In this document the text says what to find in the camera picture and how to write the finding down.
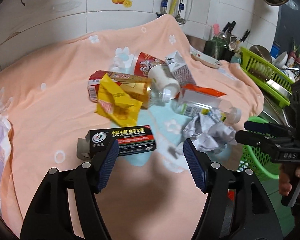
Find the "person's right hand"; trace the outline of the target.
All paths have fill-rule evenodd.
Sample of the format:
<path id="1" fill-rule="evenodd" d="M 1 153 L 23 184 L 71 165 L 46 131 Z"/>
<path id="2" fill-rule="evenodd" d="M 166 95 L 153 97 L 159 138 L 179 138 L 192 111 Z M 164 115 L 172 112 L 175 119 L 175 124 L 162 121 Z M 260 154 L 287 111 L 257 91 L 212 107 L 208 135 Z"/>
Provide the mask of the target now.
<path id="1" fill-rule="evenodd" d="M 295 175 L 300 178 L 300 167 L 296 169 Z M 280 175 L 279 175 L 279 194 L 282 196 L 287 196 L 292 190 L 292 185 L 290 183 L 290 176 L 285 171 L 285 165 L 280 166 Z"/>

